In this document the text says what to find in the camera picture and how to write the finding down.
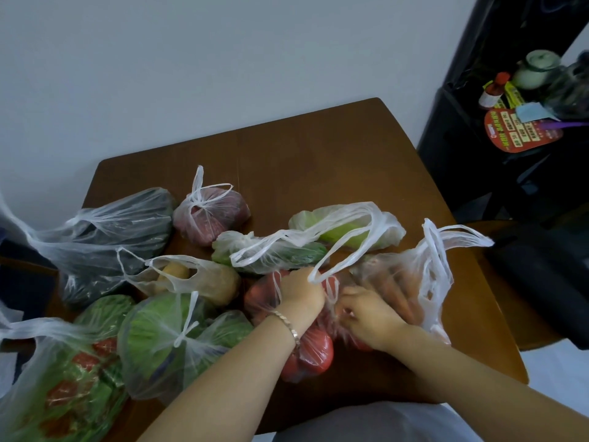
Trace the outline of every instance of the white wall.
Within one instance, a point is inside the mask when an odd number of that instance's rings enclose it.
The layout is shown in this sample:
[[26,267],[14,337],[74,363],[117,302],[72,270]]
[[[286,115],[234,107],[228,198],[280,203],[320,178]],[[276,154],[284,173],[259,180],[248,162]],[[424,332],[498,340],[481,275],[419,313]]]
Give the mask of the white wall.
[[35,227],[104,158],[379,96],[416,145],[475,0],[0,0],[0,189]]

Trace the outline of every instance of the person's right hand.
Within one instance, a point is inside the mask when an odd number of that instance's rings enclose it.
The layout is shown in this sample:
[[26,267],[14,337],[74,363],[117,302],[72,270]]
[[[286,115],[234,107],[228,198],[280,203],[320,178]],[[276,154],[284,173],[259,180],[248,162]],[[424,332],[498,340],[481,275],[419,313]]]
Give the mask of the person's right hand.
[[363,287],[345,287],[335,307],[339,323],[379,351],[389,352],[395,335],[408,326],[378,293]]

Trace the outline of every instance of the small bottle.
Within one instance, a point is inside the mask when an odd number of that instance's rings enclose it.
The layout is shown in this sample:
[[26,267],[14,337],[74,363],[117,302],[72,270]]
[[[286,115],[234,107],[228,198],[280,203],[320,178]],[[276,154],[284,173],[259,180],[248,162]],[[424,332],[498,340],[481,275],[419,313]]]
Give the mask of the small bottle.
[[479,107],[484,108],[485,110],[490,110],[495,107],[497,101],[499,101],[500,97],[505,93],[505,84],[510,80],[510,77],[509,73],[498,73],[495,82],[490,84],[482,92],[479,99]]

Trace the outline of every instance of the brown tabletop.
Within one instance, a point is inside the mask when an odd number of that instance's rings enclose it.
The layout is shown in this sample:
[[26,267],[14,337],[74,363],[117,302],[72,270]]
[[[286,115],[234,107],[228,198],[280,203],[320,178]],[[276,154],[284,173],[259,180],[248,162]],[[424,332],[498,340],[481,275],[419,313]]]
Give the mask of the brown tabletop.
[[[357,201],[374,201],[405,227],[401,245],[390,250],[414,247],[423,237],[425,217],[437,226],[455,223],[415,148],[377,98],[104,160],[84,206],[102,206],[155,186],[180,201],[190,192],[199,164],[205,185],[232,183],[243,194],[252,211],[244,230],[258,236],[287,227],[301,210]],[[210,250],[195,248],[176,233],[166,253],[207,257]],[[527,382],[514,339],[472,252],[453,249],[448,260],[455,283],[442,321],[453,346]],[[435,398],[392,357],[336,344],[334,362],[324,374],[297,385],[278,382],[259,432],[375,400]],[[154,401],[128,405],[108,440],[118,440],[120,431],[125,433],[121,440],[133,440],[160,411]]]

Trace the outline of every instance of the gold bracelet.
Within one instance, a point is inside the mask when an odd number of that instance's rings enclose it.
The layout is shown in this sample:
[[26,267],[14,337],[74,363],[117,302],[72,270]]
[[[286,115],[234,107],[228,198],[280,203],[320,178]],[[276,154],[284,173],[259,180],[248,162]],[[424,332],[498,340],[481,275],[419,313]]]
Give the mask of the gold bracelet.
[[300,346],[300,338],[298,337],[298,333],[293,328],[291,322],[288,319],[286,319],[286,316],[284,316],[282,313],[278,312],[278,310],[272,310],[272,311],[270,311],[270,313],[278,316],[280,318],[280,320],[284,323],[284,325],[286,327],[288,327],[288,330],[290,330],[291,334],[293,334],[293,338],[294,338],[296,346],[299,347]]

